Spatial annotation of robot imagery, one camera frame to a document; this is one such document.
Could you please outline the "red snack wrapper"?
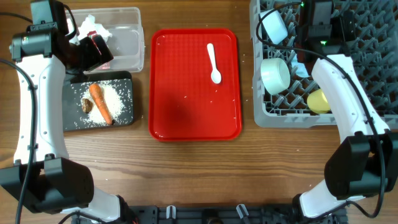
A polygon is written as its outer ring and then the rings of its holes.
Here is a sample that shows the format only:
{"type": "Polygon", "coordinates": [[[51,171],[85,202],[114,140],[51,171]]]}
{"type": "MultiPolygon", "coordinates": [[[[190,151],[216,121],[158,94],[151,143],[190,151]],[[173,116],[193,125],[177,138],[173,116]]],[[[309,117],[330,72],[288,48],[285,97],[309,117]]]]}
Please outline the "red snack wrapper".
{"type": "Polygon", "coordinates": [[[90,31],[87,37],[91,39],[94,45],[94,55],[99,63],[98,67],[103,66],[114,58],[105,39],[97,31],[90,31]]]}

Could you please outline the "white napkin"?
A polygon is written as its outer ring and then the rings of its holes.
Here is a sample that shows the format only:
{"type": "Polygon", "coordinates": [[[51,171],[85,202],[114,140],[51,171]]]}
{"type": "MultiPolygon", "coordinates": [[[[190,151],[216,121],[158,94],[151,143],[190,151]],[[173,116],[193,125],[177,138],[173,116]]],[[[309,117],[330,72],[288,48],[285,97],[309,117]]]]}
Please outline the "white napkin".
{"type": "Polygon", "coordinates": [[[94,37],[96,35],[102,36],[105,42],[112,37],[112,33],[105,29],[102,24],[97,24],[95,22],[95,17],[89,14],[85,20],[81,23],[80,27],[77,27],[77,32],[75,36],[70,40],[70,43],[79,45],[80,40],[85,37],[94,37]]]}

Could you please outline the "orange carrot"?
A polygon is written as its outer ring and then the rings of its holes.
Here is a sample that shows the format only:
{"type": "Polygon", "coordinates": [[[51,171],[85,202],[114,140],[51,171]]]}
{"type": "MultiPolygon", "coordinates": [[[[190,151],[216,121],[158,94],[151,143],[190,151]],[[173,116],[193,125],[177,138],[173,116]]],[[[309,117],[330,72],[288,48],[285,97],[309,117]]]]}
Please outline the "orange carrot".
{"type": "Polygon", "coordinates": [[[113,119],[104,100],[101,87],[96,83],[91,84],[89,87],[89,92],[93,101],[95,102],[95,105],[97,106],[99,112],[101,113],[103,119],[105,120],[106,124],[112,125],[113,119]]]}

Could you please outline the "brown food scrap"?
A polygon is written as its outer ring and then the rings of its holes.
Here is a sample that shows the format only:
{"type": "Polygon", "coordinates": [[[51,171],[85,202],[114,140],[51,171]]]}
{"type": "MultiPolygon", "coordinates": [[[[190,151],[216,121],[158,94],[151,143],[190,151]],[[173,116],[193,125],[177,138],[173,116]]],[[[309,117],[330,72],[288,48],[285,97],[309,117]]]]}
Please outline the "brown food scrap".
{"type": "Polygon", "coordinates": [[[81,107],[83,112],[88,114],[93,108],[93,103],[89,99],[83,98],[81,100],[81,107]]]}

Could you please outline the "white rice pile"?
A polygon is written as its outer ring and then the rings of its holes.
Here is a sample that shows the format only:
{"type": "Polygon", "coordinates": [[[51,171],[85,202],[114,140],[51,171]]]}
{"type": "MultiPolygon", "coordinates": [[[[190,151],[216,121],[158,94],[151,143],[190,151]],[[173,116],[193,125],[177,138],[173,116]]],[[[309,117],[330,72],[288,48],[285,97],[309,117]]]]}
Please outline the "white rice pile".
{"type": "Polygon", "coordinates": [[[124,78],[71,84],[74,106],[77,106],[76,114],[78,114],[74,120],[75,127],[78,129],[79,125],[82,128],[107,126],[89,92],[89,86],[94,83],[101,87],[114,124],[119,126],[132,123],[134,119],[132,81],[130,78],[124,78]],[[84,113],[81,107],[83,98],[87,98],[93,103],[93,108],[88,114],[84,113]]]}

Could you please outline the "light blue bowl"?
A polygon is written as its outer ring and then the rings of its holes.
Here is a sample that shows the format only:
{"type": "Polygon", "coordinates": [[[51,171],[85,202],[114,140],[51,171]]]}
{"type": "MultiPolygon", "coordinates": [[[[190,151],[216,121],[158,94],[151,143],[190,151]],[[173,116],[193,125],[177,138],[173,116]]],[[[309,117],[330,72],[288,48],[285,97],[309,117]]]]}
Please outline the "light blue bowl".
{"type": "Polygon", "coordinates": [[[279,11],[274,11],[262,21],[262,38],[280,44],[287,36],[287,28],[279,11]]]}

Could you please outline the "yellow plastic cup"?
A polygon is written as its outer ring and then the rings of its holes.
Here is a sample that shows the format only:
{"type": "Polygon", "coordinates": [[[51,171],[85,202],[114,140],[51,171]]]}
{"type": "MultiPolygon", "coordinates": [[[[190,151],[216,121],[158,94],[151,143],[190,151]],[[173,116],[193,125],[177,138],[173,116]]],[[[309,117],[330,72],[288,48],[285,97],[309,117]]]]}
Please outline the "yellow plastic cup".
{"type": "Polygon", "coordinates": [[[324,114],[330,111],[330,105],[321,89],[308,95],[307,105],[311,111],[317,114],[324,114]]]}

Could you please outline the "mint green bowl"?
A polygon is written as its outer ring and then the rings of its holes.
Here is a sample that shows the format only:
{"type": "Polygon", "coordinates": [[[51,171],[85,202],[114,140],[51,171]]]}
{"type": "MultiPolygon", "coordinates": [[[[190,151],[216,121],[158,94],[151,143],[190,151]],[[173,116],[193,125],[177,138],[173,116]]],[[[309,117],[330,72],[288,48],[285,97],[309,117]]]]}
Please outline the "mint green bowl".
{"type": "Polygon", "coordinates": [[[276,95],[290,86],[290,72],[281,58],[267,58],[261,62],[261,80],[270,95],[276,95]]]}

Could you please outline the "white plastic spoon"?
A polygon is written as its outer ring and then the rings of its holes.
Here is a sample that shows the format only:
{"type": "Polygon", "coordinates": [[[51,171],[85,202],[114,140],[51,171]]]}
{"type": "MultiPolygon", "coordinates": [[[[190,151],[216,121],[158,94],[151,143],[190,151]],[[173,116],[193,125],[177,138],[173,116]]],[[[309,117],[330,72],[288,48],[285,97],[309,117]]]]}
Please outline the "white plastic spoon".
{"type": "Polygon", "coordinates": [[[221,83],[221,73],[217,69],[217,66],[216,66],[214,45],[212,43],[209,43],[209,44],[207,44],[206,47],[207,47],[208,55],[209,55],[211,66],[212,66],[211,80],[215,84],[220,84],[221,83]]]}

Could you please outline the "light blue plate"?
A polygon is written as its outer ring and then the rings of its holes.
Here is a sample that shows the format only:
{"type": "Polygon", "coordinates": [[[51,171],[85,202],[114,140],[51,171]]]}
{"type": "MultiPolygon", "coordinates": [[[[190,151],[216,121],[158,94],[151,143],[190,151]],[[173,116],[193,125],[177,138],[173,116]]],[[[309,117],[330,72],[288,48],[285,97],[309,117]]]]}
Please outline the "light blue plate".
{"type": "Polygon", "coordinates": [[[297,54],[294,55],[294,57],[293,57],[293,59],[292,59],[292,61],[291,61],[291,66],[292,66],[293,68],[296,68],[295,74],[296,74],[298,77],[300,77],[300,78],[308,78],[308,77],[310,76],[310,75],[308,74],[308,72],[307,72],[307,69],[306,69],[306,67],[305,67],[305,64],[304,64],[304,63],[300,63],[300,62],[298,61],[297,54]]]}

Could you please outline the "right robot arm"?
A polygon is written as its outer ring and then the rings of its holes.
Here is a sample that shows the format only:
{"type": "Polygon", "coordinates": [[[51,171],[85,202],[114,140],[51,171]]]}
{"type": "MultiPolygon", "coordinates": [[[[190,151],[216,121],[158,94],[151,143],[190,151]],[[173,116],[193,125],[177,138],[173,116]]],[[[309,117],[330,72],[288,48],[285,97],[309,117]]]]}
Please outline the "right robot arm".
{"type": "Polygon", "coordinates": [[[302,1],[296,28],[298,60],[323,92],[340,135],[323,181],[300,195],[300,210],[318,219],[377,196],[375,211],[364,213],[374,218],[397,180],[397,134],[377,114],[355,73],[347,45],[353,16],[334,18],[333,9],[333,1],[302,1]]]}

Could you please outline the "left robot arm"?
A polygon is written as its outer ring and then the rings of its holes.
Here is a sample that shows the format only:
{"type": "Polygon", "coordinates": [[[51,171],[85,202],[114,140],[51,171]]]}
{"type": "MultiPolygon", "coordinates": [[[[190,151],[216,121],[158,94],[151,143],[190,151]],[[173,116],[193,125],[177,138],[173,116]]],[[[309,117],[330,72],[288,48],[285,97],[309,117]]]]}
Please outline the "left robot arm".
{"type": "Polygon", "coordinates": [[[19,141],[1,186],[32,213],[76,216],[96,223],[136,223],[125,200],[96,188],[84,165],[70,160],[63,135],[62,88],[66,74],[82,75],[113,59],[100,35],[73,44],[77,25],[60,1],[32,1],[25,32],[16,34],[7,64],[21,91],[19,141]]]}

